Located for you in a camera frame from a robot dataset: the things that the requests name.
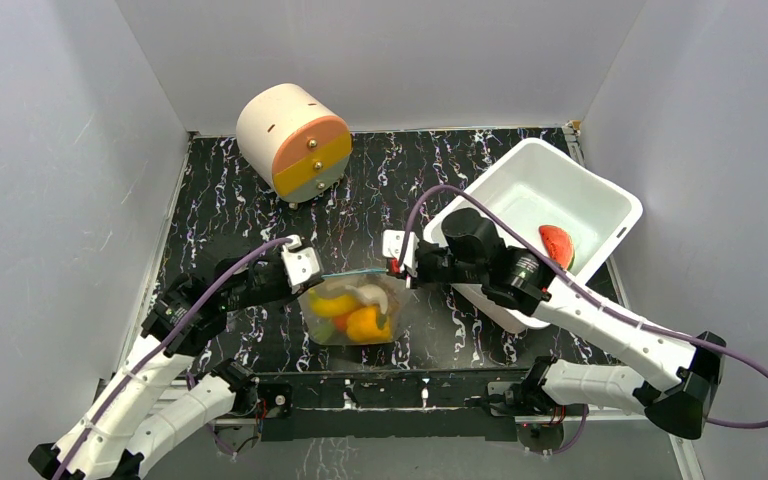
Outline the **long yellow banana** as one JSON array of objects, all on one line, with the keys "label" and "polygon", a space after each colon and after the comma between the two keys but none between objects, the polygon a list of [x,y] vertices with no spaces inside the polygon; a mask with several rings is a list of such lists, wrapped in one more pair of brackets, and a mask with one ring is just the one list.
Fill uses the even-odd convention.
[{"label": "long yellow banana", "polygon": [[308,303],[312,313],[322,318],[339,317],[362,307],[362,303],[351,294],[326,298],[319,295],[315,290],[308,292]]}]

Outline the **white garlic head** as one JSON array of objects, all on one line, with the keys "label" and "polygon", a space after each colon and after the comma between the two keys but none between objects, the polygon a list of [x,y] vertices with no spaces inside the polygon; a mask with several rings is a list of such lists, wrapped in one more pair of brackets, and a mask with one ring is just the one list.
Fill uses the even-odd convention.
[{"label": "white garlic head", "polygon": [[348,285],[349,293],[364,306],[375,306],[382,315],[388,313],[389,296],[381,287],[375,284],[361,286]]}]

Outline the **clear blue zip bag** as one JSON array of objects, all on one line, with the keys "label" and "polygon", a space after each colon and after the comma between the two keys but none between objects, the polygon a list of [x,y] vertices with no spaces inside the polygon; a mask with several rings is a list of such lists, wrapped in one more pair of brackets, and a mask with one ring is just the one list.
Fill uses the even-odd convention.
[{"label": "clear blue zip bag", "polygon": [[310,339],[322,346],[393,343],[404,326],[406,282],[367,269],[326,275],[298,298]]}]

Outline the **yellow bell pepper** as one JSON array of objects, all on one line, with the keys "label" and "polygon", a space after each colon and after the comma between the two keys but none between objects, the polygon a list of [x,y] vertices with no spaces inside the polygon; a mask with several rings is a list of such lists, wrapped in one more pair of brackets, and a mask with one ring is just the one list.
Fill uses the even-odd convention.
[{"label": "yellow bell pepper", "polygon": [[358,345],[389,343],[393,340],[391,319],[375,306],[363,307],[349,314],[345,334]]}]

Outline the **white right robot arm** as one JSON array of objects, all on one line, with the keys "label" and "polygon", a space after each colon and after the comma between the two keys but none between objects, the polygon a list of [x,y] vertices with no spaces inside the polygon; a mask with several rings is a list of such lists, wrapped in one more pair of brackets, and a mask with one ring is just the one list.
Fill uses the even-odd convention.
[{"label": "white right robot arm", "polygon": [[492,303],[557,325],[613,355],[617,366],[535,360],[522,383],[497,398],[537,414],[592,404],[644,415],[680,438],[701,437],[721,377],[724,341],[709,332],[678,338],[577,284],[527,243],[505,243],[498,220],[475,209],[451,212],[442,245],[407,235],[402,261],[418,284],[479,286]]}]

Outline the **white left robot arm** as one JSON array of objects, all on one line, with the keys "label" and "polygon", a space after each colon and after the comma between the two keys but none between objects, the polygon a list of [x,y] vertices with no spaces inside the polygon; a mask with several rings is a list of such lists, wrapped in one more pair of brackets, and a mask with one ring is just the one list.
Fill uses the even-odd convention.
[{"label": "white left robot arm", "polygon": [[90,409],[59,440],[37,445],[29,464],[44,479],[142,479],[212,420],[260,411],[256,375],[232,359],[159,412],[153,409],[225,329],[228,313],[287,303],[320,278],[318,261],[303,252],[225,260],[213,283],[180,275],[158,296],[122,367]]}]

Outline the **watermelon slice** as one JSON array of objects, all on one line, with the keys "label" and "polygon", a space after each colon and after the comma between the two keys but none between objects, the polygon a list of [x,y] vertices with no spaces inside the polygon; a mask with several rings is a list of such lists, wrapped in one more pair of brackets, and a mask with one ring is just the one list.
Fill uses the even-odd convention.
[{"label": "watermelon slice", "polygon": [[550,259],[562,269],[568,270],[575,261],[575,246],[571,236],[556,225],[541,225],[538,228],[541,241]]}]

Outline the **white plastic bin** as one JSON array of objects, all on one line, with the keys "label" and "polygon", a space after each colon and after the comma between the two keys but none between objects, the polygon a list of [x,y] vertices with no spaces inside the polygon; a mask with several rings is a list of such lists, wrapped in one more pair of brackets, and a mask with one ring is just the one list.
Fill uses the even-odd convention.
[{"label": "white plastic bin", "polygon": [[[496,217],[506,244],[527,243],[547,256],[538,228],[548,224],[564,229],[576,251],[565,271],[585,288],[643,213],[633,194],[537,139],[521,141],[481,174],[427,225],[424,240],[444,244],[443,219],[466,208]],[[451,285],[508,331],[546,323],[492,303],[477,285]]]}]

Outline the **round pastel drawer cabinet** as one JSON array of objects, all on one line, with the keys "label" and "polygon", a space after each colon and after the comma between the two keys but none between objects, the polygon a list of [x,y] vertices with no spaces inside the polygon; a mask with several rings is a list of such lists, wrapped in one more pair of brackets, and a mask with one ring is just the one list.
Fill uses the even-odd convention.
[{"label": "round pastel drawer cabinet", "polygon": [[353,149],[348,124],[293,83],[251,99],[236,124],[243,158],[279,199],[301,204],[344,177]]}]

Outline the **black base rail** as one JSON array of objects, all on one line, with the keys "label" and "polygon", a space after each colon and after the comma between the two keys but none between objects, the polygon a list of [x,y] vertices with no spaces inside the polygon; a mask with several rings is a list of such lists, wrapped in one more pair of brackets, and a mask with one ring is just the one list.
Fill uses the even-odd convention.
[{"label": "black base rail", "polygon": [[212,421],[241,445],[245,428],[265,442],[325,437],[536,441],[553,449],[580,405],[528,392],[523,368],[245,371],[240,395]]}]

